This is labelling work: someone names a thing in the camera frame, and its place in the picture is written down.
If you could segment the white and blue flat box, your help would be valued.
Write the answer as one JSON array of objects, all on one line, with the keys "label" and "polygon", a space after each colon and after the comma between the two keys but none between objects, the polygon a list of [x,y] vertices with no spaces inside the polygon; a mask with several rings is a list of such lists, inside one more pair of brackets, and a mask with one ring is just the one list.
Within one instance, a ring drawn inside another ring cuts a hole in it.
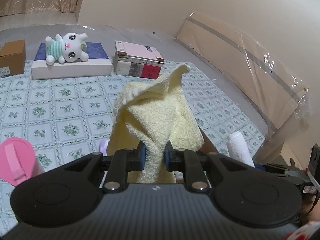
[{"label": "white and blue flat box", "polygon": [[46,46],[41,43],[31,67],[33,80],[60,79],[70,77],[109,76],[113,65],[101,43],[87,42],[86,53],[89,59],[86,62],[77,60],[72,63],[46,63]]}]

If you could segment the white towel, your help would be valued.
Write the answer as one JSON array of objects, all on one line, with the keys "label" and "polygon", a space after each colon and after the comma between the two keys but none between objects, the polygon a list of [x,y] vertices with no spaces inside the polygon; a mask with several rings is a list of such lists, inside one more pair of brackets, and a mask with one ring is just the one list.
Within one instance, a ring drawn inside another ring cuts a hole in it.
[{"label": "white towel", "polygon": [[254,167],[254,163],[244,139],[240,131],[230,134],[227,138],[227,149],[229,156],[243,164]]}]

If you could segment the white bunny plush toy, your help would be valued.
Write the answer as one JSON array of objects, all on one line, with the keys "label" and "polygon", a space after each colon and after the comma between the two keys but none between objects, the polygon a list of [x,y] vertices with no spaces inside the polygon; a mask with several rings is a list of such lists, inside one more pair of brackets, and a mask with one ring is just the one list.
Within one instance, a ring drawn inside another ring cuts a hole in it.
[{"label": "white bunny plush toy", "polygon": [[72,63],[76,60],[88,61],[89,55],[82,50],[82,42],[86,38],[88,38],[86,33],[67,33],[63,37],[56,34],[55,39],[47,36],[45,39],[46,63],[52,66],[56,61],[59,64]]}]

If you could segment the plastic wrapped beige headboard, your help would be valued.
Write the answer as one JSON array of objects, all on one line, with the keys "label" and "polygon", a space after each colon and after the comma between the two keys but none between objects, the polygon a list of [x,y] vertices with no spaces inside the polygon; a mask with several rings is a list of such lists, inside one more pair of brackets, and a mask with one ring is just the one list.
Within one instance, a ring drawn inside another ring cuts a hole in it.
[{"label": "plastic wrapped beige headboard", "polygon": [[254,38],[199,12],[185,19],[176,38],[236,85],[268,124],[270,137],[308,129],[308,85]]}]

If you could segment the pink lidded tumbler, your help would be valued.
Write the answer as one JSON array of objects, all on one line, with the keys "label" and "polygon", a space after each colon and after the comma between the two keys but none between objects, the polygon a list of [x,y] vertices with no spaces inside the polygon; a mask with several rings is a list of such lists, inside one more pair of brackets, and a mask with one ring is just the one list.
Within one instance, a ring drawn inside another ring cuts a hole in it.
[{"label": "pink lidded tumbler", "polygon": [[17,186],[44,172],[32,145],[18,137],[11,137],[1,143],[1,179]]}]

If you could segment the small brown cardboard box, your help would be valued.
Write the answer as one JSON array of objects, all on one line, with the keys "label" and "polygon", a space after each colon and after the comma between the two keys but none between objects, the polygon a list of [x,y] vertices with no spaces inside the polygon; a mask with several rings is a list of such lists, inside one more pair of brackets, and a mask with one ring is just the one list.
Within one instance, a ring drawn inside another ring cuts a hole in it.
[{"label": "small brown cardboard box", "polygon": [[0,54],[1,78],[23,74],[25,60],[25,40],[5,43]]}]

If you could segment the purple white cloth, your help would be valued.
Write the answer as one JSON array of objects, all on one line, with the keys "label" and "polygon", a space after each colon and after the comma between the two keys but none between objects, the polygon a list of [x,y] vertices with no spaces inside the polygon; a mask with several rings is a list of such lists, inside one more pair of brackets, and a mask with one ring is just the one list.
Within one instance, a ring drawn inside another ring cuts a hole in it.
[{"label": "purple white cloth", "polygon": [[107,156],[108,139],[103,139],[99,142],[99,152],[103,154],[104,157]]}]

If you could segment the stack of books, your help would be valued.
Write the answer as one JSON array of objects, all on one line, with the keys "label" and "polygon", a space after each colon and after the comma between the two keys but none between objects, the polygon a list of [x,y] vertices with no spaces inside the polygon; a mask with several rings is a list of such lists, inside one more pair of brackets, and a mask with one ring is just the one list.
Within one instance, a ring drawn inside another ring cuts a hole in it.
[{"label": "stack of books", "polygon": [[115,74],[146,79],[159,77],[164,58],[156,48],[124,41],[115,41],[115,47]]}]

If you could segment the open brown cardboard box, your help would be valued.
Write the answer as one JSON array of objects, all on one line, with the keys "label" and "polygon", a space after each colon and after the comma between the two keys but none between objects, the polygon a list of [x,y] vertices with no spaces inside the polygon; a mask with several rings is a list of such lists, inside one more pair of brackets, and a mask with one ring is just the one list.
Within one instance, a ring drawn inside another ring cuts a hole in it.
[{"label": "open brown cardboard box", "polygon": [[200,148],[200,151],[204,154],[218,154],[219,151],[217,150],[217,148],[214,146],[214,144],[210,141],[210,139],[206,136],[206,134],[204,133],[204,131],[200,129],[200,132],[203,136],[204,139],[204,143],[202,145],[202,147]]}]

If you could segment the green floral tablecloth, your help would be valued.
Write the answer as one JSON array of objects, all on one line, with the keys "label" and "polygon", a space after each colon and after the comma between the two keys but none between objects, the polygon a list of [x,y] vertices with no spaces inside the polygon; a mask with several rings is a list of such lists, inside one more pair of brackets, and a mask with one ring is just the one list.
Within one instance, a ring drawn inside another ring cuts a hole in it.
[{"label": "green floral tablecloth", "polygon": [[[96,151],[112,130],[113,107],[125,83],[136,77],[111,74],[49,80],[31,79],[31,61],[22,75],[1,80],[1,140],[29,141],[45,171]],[[227,137],[240,131],[251,154],[265,136],[213,80],[195,65],[182,88],[197,124],[222,154]]]}]

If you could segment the yellow terry towel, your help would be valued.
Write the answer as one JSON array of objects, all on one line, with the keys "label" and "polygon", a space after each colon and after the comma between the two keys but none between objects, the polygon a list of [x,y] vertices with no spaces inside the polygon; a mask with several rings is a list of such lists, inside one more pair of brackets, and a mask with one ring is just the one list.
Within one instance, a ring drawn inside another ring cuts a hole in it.
[{"label": "yellow terry towel", "polygon": [[188,65],[180,64],[150,83],[129,82],[118,96],[107,154],[135,148],[139,142],[146,146],[145,167],[129,172],[128,182],[175,183],[164,163],[167,142],[192,151],[202,147],[204,138],[181,86],[182,76],[189,70]]}]

